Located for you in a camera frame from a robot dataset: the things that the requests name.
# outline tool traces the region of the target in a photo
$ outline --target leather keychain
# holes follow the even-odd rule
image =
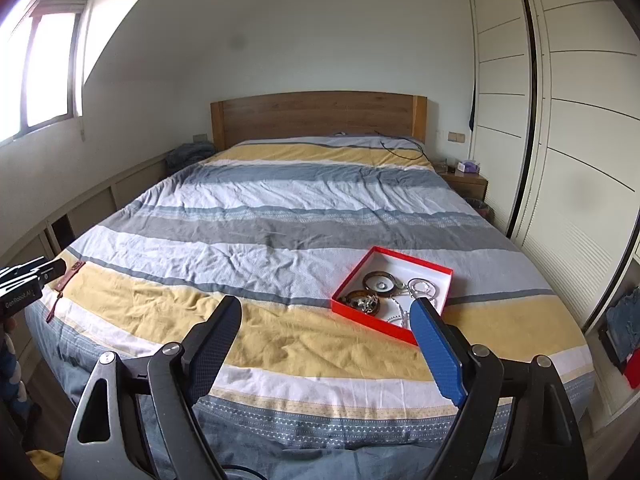
[[[51,310],[47,314],[47,319],[46,319],[47,323],[51,322],[54,314],[56,313],[56,305],[58,304],[58,300],[62,298],[62,291],[65,289],[66,284],[71,280],[72,277],[74,277],[78,273],[78,270],[82,269],[82,266],[84,266],[85,263],[86,262],[81,262],[80,260],[78,260],[76,263],[74,263],[71,266],[71,268],[66,272],[66,274],[62,276],[62,278],[60,278],[59,282],[56,283],[56,286],[53,287],[53,290],[55,290],[58,293],[58,297],[56,298],[56,301],[53,302],[53,306],[51,307]]]

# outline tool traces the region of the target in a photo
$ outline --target window pane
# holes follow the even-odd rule
[[[30,32],[31,18],[27,18],[0,45],[0,140],[20,131],[20,86]]]
[[[27,74],[27,124],[33,126],[67,110],[69,51],[76,15],[45,14],[36,30]]]

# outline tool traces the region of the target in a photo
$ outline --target nightstand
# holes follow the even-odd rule
[[[478,173],[439,173],[449,187],[462,198],[477,198],[484,200],[487,179]]]

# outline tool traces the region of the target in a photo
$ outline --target bed sheet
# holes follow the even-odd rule
[[[271,480],[422,478],[455,407],[417,347],[328,308],[379,245],[454,269],[445,322],[503,358],[549,355],[580,416],[593,366],[561,300],[414,146],[380,140],[245,142],[163,180],[76,240],[62,257],[86,265],[53,322],[44,322],[56,297],[49,286],[27,312],[70,398],[78,402],[101,352],[152,354],[233,294],[242,325],[195,409],[220,462]],[[153,410],[143,407],[169,474]],[[494,445],[508,410],[498,409]]]

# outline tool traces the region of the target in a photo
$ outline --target silver bolt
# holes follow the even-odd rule
[[[484,345],[473,345],[471,351],[477,357],[487,357],[489,355],[489,349]]]
[[[108,365],[109,363],[111,363],[114,359],[116,358],[116,354],[114,354],[113,352],[105,352],[104,354],[102,354],[100,356],[100,362],[103,365]]]
[[[162,353],[164,355],[176,355],[180,351],[179,343],[167,343],[162,347]]]
[[[551,359],[549,359],[546,355],[539,355],[536,358],[536,362],[538,363],[538,366],[542,366],[543,368],[551,368],[551,365],[553,364],[551,362]]]

